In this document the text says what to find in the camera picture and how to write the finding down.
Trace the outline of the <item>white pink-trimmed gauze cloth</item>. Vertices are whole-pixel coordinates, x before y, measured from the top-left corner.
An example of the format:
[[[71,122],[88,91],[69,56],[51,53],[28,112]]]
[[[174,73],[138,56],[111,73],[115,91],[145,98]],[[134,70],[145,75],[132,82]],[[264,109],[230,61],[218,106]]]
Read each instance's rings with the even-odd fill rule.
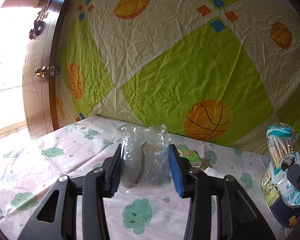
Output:
[[[224,174],[216,171],[215,169],[211,168],[211,167],[207,167],[205,169],[205,174],[207,174],[208,176],[211,176],[211,177],[215,177],[215,178],[220,178],[220,179],[223,179],[225,177]]]

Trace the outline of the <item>clear bubble wrap bag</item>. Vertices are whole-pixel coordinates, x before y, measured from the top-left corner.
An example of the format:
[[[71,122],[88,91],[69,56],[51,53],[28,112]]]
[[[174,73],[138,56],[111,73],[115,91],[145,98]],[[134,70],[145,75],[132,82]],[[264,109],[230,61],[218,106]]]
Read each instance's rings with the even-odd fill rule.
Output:
[[[165,125],[123,128],[121,184],[126,189],[167,186],[172,178],[168,161],[171,137]]]

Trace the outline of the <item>small green white box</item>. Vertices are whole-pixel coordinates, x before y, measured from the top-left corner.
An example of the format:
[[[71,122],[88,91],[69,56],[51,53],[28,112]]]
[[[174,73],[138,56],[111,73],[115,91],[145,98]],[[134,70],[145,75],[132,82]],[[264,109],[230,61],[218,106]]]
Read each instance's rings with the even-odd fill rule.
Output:
[[[197,151],[178,149],[178,153],[181,157],[186,158],[192,167],[200,168],[202,159]]]

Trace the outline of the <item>cotton swab pack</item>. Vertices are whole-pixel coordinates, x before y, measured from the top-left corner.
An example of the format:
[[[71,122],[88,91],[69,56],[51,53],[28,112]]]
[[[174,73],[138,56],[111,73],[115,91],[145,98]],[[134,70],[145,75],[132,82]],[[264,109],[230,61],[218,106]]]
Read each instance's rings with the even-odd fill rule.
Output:
[[[287,206],[300,207],[300,192],[288,180],[289,169],[293,165],[300,166],[300,153],[295,142],[294,130],[287,124],[277,122],[268,126],[266,139],[271,158],[272,180]]]

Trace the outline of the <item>brass door knob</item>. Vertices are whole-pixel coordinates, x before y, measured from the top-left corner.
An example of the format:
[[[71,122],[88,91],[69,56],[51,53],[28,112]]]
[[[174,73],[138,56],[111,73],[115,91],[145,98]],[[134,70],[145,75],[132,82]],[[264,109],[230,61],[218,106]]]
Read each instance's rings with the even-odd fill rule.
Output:
[[[55,65],[51,65],[49,67],[42,66],[41,68],[35,69],[35,77],[45,78],[46,76],[56,76],[61,72],[61,68]]]

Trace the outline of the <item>green cream basketball bedsheet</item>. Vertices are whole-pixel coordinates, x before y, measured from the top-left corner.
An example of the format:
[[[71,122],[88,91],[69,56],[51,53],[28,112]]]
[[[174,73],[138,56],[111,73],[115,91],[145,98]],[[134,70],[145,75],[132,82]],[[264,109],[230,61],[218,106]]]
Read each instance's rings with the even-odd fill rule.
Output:
[[[59,126],[93,115],[264,154],[300,149],[300,16],[287,0],[71,0],[58,45]]]

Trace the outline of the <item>wooden door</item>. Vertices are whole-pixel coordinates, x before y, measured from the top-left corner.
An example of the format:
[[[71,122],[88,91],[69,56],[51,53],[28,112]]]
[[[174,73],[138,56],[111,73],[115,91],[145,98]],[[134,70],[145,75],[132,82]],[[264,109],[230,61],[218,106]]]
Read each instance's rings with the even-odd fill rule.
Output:
[[[42,5],[41,0],[6,0],[3,5],[25,5],[34,7],[37,12]],[[44,20],[42,33],[33,40],[27,37],[29,46],[23,67],[23,100],[25,118],[30,137],[36,139],[59,128],[56,103],[56,76],[35,77],[35,69],[42,66],[57,66],[57,49],[63,22],[71,0],[51,0],[48,17]]]

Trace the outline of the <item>dark decorative wall hook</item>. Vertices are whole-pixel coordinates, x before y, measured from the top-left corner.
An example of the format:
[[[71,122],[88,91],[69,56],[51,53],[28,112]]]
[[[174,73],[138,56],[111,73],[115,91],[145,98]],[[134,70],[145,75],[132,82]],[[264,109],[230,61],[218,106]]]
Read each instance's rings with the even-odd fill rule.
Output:
[[[35,37],[39,36],[45,27],[44,20],[48,17],[48,8],[51,0],[41,0],[39,5],[42,5],[40,11],[37,14],[37,18],[34,20],[33,28],[29,32],[29,39],[33,40]]]

